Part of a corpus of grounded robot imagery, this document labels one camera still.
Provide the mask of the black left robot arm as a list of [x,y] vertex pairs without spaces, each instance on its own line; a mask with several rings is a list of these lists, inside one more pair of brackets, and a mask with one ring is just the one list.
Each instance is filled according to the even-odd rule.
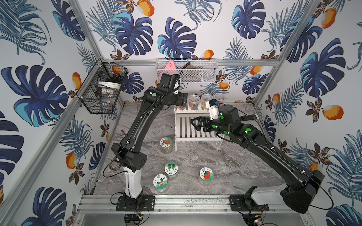
[[150,126],[164,106],[185,106],[187,103],[188,94],[178,91],[180,77],[179,74],[163,73],[159,84],[144,92],[140,110],[126,136],[120,143],[114,143],[111,147],[126,172],[124,193],[131,199],[137,199],[142,195],[141,169],[148,157],[141,152],[141,148]]

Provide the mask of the clear wall-mounted tray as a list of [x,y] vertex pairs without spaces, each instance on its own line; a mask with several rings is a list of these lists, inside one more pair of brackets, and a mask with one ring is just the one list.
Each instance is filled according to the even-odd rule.
[[180,75],[180,81],[183,83],[213,83],[216,81],[216,75],[219,72],[216,59],[158,59],[156,60],[156,69],[158,79],[159,70],[163,70],[169,60],[173,60]]

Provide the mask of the strawberry lid seed jar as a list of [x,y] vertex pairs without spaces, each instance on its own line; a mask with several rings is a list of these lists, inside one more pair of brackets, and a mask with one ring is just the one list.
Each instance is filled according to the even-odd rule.
[[202,167],[199,171],[198,182],[203,185],[209,185],[214,179],[214,173],[209,167]]

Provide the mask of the white bowl in basket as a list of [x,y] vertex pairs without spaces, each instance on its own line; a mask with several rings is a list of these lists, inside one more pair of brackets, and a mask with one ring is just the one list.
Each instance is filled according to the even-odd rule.
[[102,85],[111,89],[119,90],[121,88],[121,84],[114,83],[114,82],[98,82],[98,85]]

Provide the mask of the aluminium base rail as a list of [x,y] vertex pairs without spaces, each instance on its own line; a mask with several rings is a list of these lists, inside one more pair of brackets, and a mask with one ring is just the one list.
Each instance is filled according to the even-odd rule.
[[[84,195],[78,214],[134,214],[133,207],[117,207],[121,195]],[[229,195],[155,195],[140,210],[151,214],[247,214],[249,210],[231,202]]]

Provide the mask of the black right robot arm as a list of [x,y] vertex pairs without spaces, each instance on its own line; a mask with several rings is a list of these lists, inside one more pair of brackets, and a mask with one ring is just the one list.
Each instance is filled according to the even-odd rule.
[[212,106],[210,116],[199,116],[190,123],[197,131],[215,132],[219,138],[240,145],[258,156],[286,181],[279,194],[284,203],[298,213],[306,213],[318,193],[324,175],[296,163],[278,147],[271,144],[254,125],[246,123],[249,115],[240,116],[232,105]]

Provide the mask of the tomato lid seed jar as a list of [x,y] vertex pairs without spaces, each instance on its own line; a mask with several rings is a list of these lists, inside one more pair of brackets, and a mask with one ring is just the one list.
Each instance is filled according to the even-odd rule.
[[163,137],[160,142],[161,152],[164,154],[171,153],[173,150],[173,141],[170,137]]

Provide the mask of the green tree lid jar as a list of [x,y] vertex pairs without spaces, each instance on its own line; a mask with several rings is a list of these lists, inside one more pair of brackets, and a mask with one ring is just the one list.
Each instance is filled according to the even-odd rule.
[[178,164],[175,162],[168,162],[164,167],[164,172],[168,179],[175,180],[178,177]]

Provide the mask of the carrot lid seed jar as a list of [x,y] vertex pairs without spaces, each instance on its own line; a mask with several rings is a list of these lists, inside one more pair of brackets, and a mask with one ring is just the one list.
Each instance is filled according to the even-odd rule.
[[153,179],[153,186],[160,193],[166,192],[169,187],[168,177],[165,174],[157,174]]

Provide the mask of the black remote control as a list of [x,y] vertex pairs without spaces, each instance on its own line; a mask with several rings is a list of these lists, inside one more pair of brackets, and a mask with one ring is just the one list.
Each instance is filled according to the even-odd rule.
[[241,121],[256,121],[257,116],[256,115],[244,115],[239,117]]

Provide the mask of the pink triangle object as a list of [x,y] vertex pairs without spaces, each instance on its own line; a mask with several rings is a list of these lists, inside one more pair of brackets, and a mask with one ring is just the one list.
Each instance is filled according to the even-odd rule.
[[158,75],[162,75],[164,73],[169,75],[177,74],[177,69],[173,60],[169,60],[163,70],[158,71]]

